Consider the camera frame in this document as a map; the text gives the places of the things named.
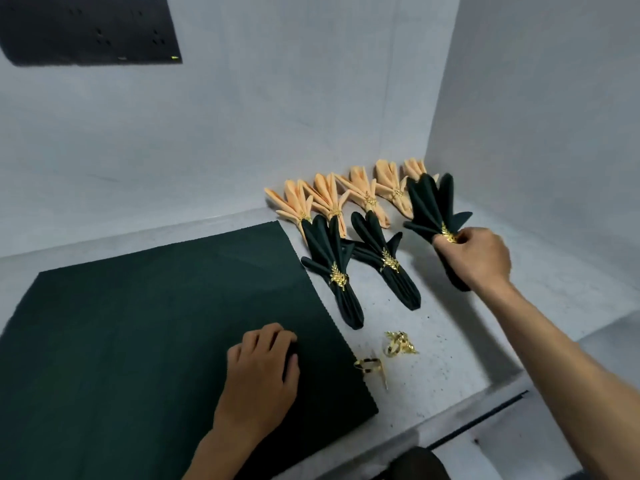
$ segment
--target forearm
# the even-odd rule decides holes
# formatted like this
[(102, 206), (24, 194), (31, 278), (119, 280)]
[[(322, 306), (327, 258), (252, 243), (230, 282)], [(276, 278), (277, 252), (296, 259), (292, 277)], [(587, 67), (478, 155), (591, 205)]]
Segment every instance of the forearm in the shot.
[(604, 370), (508, 283), (478, 291), (580, 460), (593, 473), (640, 472), (640, 395)]
[(251, 455), (251, 445), (232, 444), (210, 431), (200, 441), (182, 480), (233, 480)]

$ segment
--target dark green fabric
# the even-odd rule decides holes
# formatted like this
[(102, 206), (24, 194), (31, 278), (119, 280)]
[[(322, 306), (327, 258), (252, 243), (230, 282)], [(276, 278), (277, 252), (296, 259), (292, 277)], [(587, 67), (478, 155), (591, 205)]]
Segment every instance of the dark green fabric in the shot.
[(355, 246), (353, 249), (354, 259), (363, 261), (377, 270), (391, 291), (409, 310), (420, 308), (420, 291), (418, 291), (404, 267), (399, 266), (398, 270), (395, 271), (391, 267), (385, 266), (382, 261), (383, 250), (386, 250), (392, 258), (396, 257), (396, 250), (402, 239), (402, 232), (396, 233), (389, 239), (389, 242), (385, 241), (378, 217), (372, 210), (367, 212), (366, 218), (362, 217), (359, 212), (352, 213), (351, 225), (353, 225), (353, 229), (362, 239), (362, 242), (349, 241), (347, 239), (343, 239), (342, 242), (345, 245), (352, 244)]
[[(413, 219), (405, 222), (404, 227), (418, 233), (429, 243), (433, 241), (433, 236), (442, 234), (443, 225), (451, 233), (459, 233), (472, 215), (471, 212), (453, 213), (453, 177), (449, 173), (445, 173), (440, 179), (439, 187), (433, 177), (426, 173), (417, 182), (408, 178), (406, 186), (413, 208)], [(438, 257), (451, 284), (460, 291), (470, 291), (444, 256), (438, 253)]]
[(354, 330), (361, 329), (364, 325), (364, 314), (350, 282), (347, 281), (343, 289), (336, 282), (331, 281), (334, 264), (341, 273), (347, 274), (347, 264), (351, 259), (354, 244), (342, 245), (336, 216), (332, 217), (327, 225), (324, 216), (318, 214), (313, 224), (302, 221), (302, 229), (307, 239), (311, 259), (305, 256), (300, 261), (309, 271), (319, 274), (326, 280), (345, 323)]
[(226, 350), (279, 322), (300, 387), (238, 478), (267, 479), (377, 412), (277, 223), (40, 273), (0, 337), (0, 478), (180, 479)]

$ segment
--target white wall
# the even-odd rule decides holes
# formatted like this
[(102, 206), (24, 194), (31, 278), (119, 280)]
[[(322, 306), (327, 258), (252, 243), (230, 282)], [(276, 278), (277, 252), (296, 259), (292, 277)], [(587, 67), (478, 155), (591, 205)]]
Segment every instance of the white wall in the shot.
[(640, 0), (461, 0), (428, 162), (640, 286)]
[(424, 154), (459, 0), (168, 0), (180, 66), (0, 55), (0, 255)]

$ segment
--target countertop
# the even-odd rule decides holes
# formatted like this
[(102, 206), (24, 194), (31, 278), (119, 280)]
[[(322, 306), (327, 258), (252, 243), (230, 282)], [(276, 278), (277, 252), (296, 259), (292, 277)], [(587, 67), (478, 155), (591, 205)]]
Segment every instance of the countertop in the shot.
[[(382, 356), (385, 331), (409, 334), (418, 355), (385, 361), (388, 390), (376, 374), (366, 377), (380, 413), (350, 434), (279, 475), (279, 479), (314, 479), (491, 387), (508, 382), (522, 366), (498, 323), (473, 293), (461, 293), (449, 283), (433, 249), (417, 234), (403, 229), (403, 218), (384, 202), (392, 218), (387, 238), (402, 230), (397, 259), (422, 295), (416, 311), (405, 308), (372, 268), (352, 260), (348, 274), (365, 316), (364, 328), (350, 329), (343, 321), (329, 287), (310, 274), (344, 338), (358, 357)], [(503, 236), (513, 262), (512, 279), (523, 295), (574, 340), (638, 309), (637, 292), (585, 262), (562, 253), (544, 240), (522, 233), (483, 209), (472, 210), (468, 225), (491, 227)], [(357, 239), (348, 216), (358, 209), (345, 206), (349, 237)], [(40, 271), (69, 266), (172, 242), (229, 232), (276, 219), (267, 208), (79, 242), (0, 259), (0, 327), (11, 317), (20, 298)], [(295, 226), (282, 222), (299, 254), (306, 247)]]

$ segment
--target electrical outlet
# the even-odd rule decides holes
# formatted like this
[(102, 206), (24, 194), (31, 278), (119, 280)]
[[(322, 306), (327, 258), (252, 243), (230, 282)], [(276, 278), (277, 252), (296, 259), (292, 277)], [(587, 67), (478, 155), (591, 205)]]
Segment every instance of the electrical outlet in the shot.
[(182, 63), (167, 0), (0, 0), (0, 47), (18, 66)]

